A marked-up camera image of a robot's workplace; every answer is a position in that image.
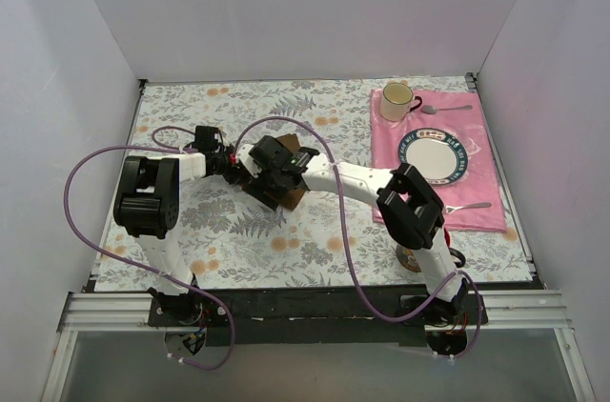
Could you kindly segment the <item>brown cloth napkin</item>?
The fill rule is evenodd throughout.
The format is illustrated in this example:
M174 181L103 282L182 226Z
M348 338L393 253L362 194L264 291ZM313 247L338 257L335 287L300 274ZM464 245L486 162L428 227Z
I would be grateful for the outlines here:
M252 149L254 161L262 172L257 178L250 180L264 182L273 187L276 190L279 207L290 211L296 208L305 193L305 190L299 187L299 181L287 168L300 149L295 134L279 137L264 135Z

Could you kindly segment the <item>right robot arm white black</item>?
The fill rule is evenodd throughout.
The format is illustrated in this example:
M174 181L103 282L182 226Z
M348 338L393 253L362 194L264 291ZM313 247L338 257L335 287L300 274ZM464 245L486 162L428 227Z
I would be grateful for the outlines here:
M278 139L264 136L237 149L236 163L250 175L256 198L277 201L295 190L332 192L339 196L339 217L345 218L346 198L375 207L396 244L412 253L423 275L428 297L400 317L374 315L388 322L406 322L432 312L442 323L453 323L466 311L465 276L458 272L444 226L444 205L416 167L362 167L339 162L329 148L301 147L292 152Z

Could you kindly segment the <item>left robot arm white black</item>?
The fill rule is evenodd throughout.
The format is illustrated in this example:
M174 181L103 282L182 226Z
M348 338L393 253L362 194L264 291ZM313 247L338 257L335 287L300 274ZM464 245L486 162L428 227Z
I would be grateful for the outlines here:
M159 287L148 289L160 311L184 326L204 314L202 297L192 291L196 280L178 244L180 184L227 172L234 148L221 130L198 126L194 140L178 154L128 156L113 204L115 223L143 250L160 275Z

